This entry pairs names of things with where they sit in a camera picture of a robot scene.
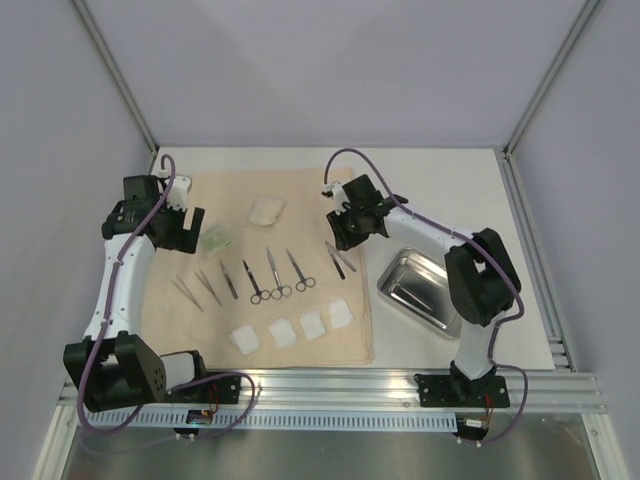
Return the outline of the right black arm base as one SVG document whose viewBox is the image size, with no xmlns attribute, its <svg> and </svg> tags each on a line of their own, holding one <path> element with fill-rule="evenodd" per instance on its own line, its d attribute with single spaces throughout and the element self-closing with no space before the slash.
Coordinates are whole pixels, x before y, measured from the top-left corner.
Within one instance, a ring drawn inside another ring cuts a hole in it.
<svg viewBox="0 0 640 480">
<path fill-rule="evenodd" d="M 490 371 L 477 380 L 450 374 L 415 374 L 419 403 L 425 408 L 494 408 L 511 405 L 505 378 Z"/>
</svg>

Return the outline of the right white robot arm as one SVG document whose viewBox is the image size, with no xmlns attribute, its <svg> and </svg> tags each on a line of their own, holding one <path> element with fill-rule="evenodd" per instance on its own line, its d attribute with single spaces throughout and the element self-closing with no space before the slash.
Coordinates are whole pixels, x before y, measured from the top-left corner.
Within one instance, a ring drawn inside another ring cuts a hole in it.
<svg viewBox="0 0 640 480">
<path fill-rule="evenodd" d="M 461 318 L 461 340 L 449 367 L 452 396 L 475 404 L 487 392 L 496 366 L 490 360 L 493 329 L 512 308 L 521 283 L 500 235 L 455 230 L 411 210 L 407 200 L 383 196 L 366 175 L 324 182 L 331 198 L 327 220 L 335 248 L 348 251 L 378 234 L 401 241 L 431 258 L 446 272 L 449 304 Z"/>
</svg>

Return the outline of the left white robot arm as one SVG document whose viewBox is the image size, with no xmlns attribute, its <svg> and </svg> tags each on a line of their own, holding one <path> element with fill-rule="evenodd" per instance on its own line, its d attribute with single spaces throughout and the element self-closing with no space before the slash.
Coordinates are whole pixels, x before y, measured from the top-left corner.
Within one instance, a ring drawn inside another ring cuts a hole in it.
<svg viewBox="0 0 640 480">
<path fill-rule="evenodd" d="M 193 254 L 204 211 L 187 209 L 191 180 L 178 175 L 127 177 L 124 197 L 101 226 L 105 266 L 83 338 L 64 349 L 63 364 L 90 412 L 160 403 L 173 388 L 197 401 L 209 389 L 195 350 L 160 355 L 142 339 L 144 291 L 158 250 Z"/>
</svg>

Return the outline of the steel tweezers pair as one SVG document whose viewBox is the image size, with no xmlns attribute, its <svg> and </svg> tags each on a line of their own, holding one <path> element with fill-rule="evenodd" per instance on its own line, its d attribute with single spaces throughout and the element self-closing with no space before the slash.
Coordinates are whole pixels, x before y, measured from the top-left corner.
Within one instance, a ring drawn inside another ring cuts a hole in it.
<svg viewBox="0 0 640 480">
<path fill-rule="evenodd" d="M 328 241 L 325 241 L 325 245 L 328 251 L 333 254 L 336 258 L 339 258 L 352 272 L 357 272 L 358 269 L 355 264 L 343 253 L 338 251 L 336 247 L 330 244 Z"/>
</svg>

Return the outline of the dark steel tweezers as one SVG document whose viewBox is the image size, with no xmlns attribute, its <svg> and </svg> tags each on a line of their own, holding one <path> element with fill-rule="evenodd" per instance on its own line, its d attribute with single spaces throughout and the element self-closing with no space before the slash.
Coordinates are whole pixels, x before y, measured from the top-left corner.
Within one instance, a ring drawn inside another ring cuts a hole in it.
<svg viewBox="0 0 640 480">
<path fill-rule="evenodd" d="M 329 257 L 330 257 L 334 267 L 336 268 L 337 274 L 339 275 L 340 279 L 344 281 L 346 279 L 346 275 L 345 275 L 342 267 L 339 264 L 338 258 L 337 258 L 336 254 L 334 252 L 333 247 L 331 245 L 327 245 L 326 248 L 327 248 Z"/>
</svg>

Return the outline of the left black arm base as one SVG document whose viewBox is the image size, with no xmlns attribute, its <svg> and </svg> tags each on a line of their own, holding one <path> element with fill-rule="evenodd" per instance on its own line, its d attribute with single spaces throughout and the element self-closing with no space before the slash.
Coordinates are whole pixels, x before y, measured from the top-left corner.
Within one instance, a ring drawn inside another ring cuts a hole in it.
<svg viewBox="0 0 640 480">
<path fill-rule="evenodd" d="M 173 389 L 159 403 L 236 405 L 239 402 L 242 377 L 238 372 L 208 372 L 196 385 Z"/>
</svg>

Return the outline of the steel forceps dark handle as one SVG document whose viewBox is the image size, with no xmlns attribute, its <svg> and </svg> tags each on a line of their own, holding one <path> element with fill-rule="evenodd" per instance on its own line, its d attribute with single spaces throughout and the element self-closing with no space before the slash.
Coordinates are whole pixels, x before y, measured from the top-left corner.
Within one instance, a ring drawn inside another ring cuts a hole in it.
<svg viewBox="0 0 640 480">
<path fill-rule="evenodd" d="M 225 266 L 225 264 L 223 263 L 222 260 L 219 260 L 219 265 L 220 265 L 220 269 L 221 269 L 222 275 L 223 275 L 223 277 L 224 277 L 224 279 L 225 279 L 225 281 L 227 283 L 227 286 L 228 286 L 228 288 L 230 290 L 230 293 L 232 295 L 232 298 L 234 300 L 238 300 L 239 296 L 238 296 L 237 290 L 236 290 L 235 285 L 233 283 L 233 280 L 232 280 L 232 278 L 231 278 L 231 276 L 230 276 L 230 274 L 229 274 L 229 272 L 228 272 L 228 270 L 227 270 L 227 268 L 226 268 L 226 266 Z"/>
</svg>

